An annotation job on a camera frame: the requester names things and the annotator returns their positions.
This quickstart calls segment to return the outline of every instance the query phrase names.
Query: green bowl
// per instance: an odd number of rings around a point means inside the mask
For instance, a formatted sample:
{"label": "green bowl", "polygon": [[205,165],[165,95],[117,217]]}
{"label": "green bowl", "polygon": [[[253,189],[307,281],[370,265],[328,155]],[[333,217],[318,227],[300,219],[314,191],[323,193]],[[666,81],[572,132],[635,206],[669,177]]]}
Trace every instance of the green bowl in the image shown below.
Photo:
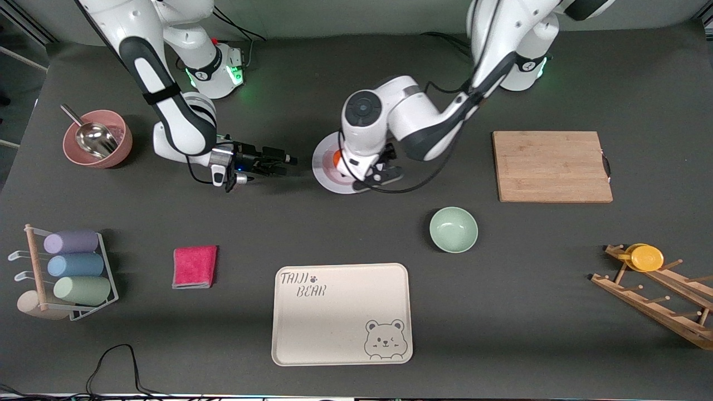
{"label": "green bowl", "polygon": [[467,211],[453,206],[436,212],[429,231],[436,246],[449,253],[465,252],[478,239],[476,219]]}

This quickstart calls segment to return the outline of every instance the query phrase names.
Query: cartoon bear face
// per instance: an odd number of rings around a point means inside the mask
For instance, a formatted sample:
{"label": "cartoon bear face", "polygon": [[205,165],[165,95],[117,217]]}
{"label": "cartoon bear face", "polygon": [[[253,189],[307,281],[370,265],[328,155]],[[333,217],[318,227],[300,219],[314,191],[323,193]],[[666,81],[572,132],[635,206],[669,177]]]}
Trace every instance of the cartoon bear face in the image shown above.
{"label": "cartoon bear face", "polygon": [[380,325],[375,320],[366,323],[364,350],[370,359],[400,359],[409,349],[404,338],[404,322],[399,319]]}

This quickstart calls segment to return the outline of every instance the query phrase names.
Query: white tray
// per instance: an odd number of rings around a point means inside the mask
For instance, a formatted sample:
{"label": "white tray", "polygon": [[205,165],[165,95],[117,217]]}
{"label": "white tray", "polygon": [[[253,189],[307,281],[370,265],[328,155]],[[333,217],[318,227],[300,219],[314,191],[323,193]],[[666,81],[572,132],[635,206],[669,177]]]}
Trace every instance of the white tray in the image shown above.
{"label": "white tray", "polygon": [[405,363],[413,354],[403,265],[287,266],[275,276],[280,366]]}

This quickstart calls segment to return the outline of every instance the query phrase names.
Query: red cloth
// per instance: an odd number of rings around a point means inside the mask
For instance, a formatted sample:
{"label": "red cloth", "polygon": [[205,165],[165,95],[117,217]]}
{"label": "red cloth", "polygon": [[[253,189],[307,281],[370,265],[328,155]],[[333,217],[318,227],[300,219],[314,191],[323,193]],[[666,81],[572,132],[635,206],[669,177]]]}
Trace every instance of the red cloth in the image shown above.
{"label": "red cloth", "polygon": [[178,248],[173,251],[173,288],[210,288],[213,285],[216,245]]}

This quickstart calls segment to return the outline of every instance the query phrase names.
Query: black circular joint cap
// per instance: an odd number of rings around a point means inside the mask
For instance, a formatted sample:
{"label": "black circular joint cap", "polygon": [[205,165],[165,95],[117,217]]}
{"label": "black circular joint cap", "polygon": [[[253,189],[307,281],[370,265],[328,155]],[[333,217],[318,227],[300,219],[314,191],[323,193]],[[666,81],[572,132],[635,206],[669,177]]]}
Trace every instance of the black circular joint cap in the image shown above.
{"label": "black circular joint cap", "polygon": [[374,92],[356,92],[347,100],[344,117],[347,123],[355,127],[368,127],[379,119],[381,101]]}

